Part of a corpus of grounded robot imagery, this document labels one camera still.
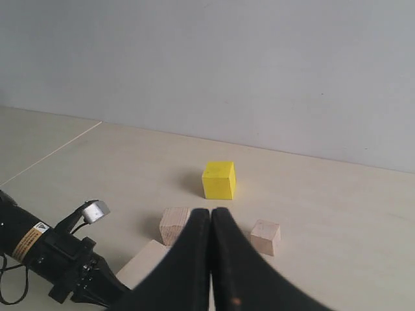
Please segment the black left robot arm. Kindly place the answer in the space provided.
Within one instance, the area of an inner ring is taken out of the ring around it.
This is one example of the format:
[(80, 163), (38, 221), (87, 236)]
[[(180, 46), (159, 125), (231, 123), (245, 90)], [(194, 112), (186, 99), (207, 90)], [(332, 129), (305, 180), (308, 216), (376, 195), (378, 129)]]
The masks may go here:
[(96, 243), (74, 234), (110, 212), (100, 200), (84, 202), (56, 226), (29, 213), (5, 192), (1, 193), (1, 256), (13, 258), (52, 284), (49, 297), (63, 303), (112, 306), (129, 292), (93, 248)]

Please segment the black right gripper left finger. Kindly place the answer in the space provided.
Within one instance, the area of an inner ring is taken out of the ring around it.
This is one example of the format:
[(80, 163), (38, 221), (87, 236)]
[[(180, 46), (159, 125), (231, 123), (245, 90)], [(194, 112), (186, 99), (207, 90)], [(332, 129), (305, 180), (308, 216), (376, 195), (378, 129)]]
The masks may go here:
[(166, 256), (109, 310), (208, 310), (210, 213), (193, 209)]

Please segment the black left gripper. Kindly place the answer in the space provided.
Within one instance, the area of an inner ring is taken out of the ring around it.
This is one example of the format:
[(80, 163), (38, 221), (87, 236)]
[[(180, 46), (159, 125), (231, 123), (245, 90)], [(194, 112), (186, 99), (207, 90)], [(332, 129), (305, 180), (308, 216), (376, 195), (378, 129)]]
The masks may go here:
[(42, 241), (40, 274), (53, 287), (48, 296), (63, 303), (73, 294), (76, 303), (112, 306), (130, 291), (112, 272), (99, 271), (95, 242), (78, 239), (73, 226), (58, 224)]

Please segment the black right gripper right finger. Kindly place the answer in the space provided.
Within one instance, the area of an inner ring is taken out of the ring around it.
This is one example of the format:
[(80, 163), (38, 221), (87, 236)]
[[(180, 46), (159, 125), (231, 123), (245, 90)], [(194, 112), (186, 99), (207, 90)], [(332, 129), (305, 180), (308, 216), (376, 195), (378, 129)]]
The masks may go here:
[(329, 310), (286, 280), (253, 248), (227, 208), (211, 213), (216, 310)]

